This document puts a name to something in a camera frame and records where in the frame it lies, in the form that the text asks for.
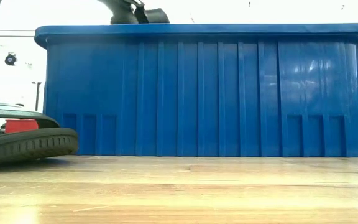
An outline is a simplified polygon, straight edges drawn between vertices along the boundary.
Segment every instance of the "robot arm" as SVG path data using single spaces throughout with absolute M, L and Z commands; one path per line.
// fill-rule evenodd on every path
M 162 9 L 145 10 L 140 0 L 98 0 L 106 5 L 112 13 L 111 24 L 147 24 L 169 23 Z

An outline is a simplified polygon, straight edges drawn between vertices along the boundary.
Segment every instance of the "red block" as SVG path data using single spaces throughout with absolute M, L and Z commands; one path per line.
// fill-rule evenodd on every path
M 36 120 L 20 119 L 20 120 L 6 120 L 5 133 L 18 133 L 22 131 L 30 131 L 38 129 Z

